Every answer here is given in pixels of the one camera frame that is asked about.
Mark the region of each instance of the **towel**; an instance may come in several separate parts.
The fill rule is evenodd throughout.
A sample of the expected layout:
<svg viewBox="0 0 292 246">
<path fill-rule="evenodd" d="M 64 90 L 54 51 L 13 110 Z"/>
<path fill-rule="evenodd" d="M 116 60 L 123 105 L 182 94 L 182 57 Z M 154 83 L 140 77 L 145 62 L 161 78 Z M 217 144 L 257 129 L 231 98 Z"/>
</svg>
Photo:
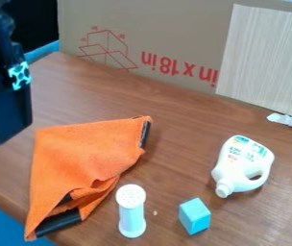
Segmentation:
<svg viewBox="0 0 292 246">
<path fill-rule="evenodd" d="M 25 239 L 85 220 L 145 150 L 150 116 L 36 132 Z"/>
</svg>

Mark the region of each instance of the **wooden table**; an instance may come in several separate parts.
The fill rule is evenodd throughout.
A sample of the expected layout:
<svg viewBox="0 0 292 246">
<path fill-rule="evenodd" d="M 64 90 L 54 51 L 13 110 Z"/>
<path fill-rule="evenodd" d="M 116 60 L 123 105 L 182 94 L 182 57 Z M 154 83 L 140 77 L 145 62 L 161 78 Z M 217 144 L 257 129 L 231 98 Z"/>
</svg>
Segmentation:
<svg viewBox="0 0 292 246">
<path fill-rule="evenodd" d="M 292 128 L 268 122 L 270 111 L 62 54 L 31 69 L 35 122 L 0 147 L 0 209 L 24 223 L 36 129 L 144 114 L 155 120 L 147 154 L 118 187 L 145 188 L 146 233 L 129 240 L 118 232 L 112 192 L 85 222 L 50 239 L 59 245 L 292 245 Z M 276 160 L 263 188 L 220 199 L 210 171 L 222 144 L 237 134 L 261 142 Z M 189 236 L 178 205 L 193 197 L 212 219 L 209 230 Z"/>
</svg>

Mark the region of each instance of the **blue cube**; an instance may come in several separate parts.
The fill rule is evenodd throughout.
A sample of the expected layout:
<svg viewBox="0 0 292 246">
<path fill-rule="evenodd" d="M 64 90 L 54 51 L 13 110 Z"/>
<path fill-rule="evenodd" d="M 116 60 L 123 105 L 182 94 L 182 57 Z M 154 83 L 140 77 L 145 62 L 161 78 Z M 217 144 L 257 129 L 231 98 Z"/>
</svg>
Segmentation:
<svg viewBox="0 0 292 246">
<path fill-rule="evenodd" d="M 211 212 L 200 198 L 179 205 L 179 219 L 189 234 L 196 234 L 209 227 Z"/>
</svg>

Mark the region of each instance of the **white detergent bottle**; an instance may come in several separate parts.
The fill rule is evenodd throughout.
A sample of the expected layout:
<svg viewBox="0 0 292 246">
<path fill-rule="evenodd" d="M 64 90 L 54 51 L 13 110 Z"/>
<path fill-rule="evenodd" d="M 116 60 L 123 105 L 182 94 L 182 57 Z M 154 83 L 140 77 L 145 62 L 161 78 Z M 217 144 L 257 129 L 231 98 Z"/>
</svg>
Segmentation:
<svg viewBox="0 0 292 246">
<path fill-rule="evenodd" d="M 268 148 L 243 135 L 231 137 L 223 145 L 211 172 L 217 183 L 215 193 L 226 198 L 233 192 L 262 186 L 268 179 L 274 158 Z"/>
</svg>

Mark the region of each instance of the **spool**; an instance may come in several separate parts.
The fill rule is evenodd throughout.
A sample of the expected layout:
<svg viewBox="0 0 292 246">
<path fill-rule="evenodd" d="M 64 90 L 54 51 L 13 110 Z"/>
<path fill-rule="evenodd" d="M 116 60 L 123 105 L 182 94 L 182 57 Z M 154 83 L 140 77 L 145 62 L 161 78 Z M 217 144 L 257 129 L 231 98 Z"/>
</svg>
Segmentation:
<svg viewBox="0 0 292 246">
<path fill-rule="evenodd" d="M 146 231 L 144 216 L 145 190 L 136 184 L 127 184 L 116 192 L 116 202 L 119 205 L 118 229 L 128 238 L 136 238 Z"/>
</svg>

